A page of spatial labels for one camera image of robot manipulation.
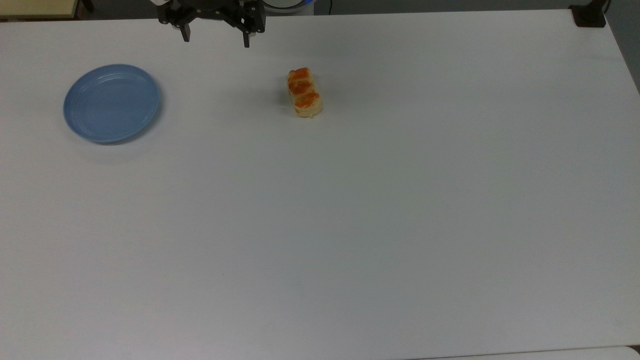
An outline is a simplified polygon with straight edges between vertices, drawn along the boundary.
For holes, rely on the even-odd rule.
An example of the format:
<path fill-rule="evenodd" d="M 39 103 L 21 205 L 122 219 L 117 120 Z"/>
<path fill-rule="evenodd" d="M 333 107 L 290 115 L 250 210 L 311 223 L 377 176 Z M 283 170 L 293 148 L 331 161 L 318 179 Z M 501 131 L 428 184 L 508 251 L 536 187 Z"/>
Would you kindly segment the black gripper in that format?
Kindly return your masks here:
<path fill-rule="evenodd" d="M 266 28 L 264 5 L 241 5 L 239 0 L 174 0 L 171 6 L 158 7 L 158 22 L 178 29 L 183 41 L 189 43 L 190 23 L 195 18 L 233 21 L 242 32 L 243 46 L 250 47 L 250 37 L 262 34 Z"/>

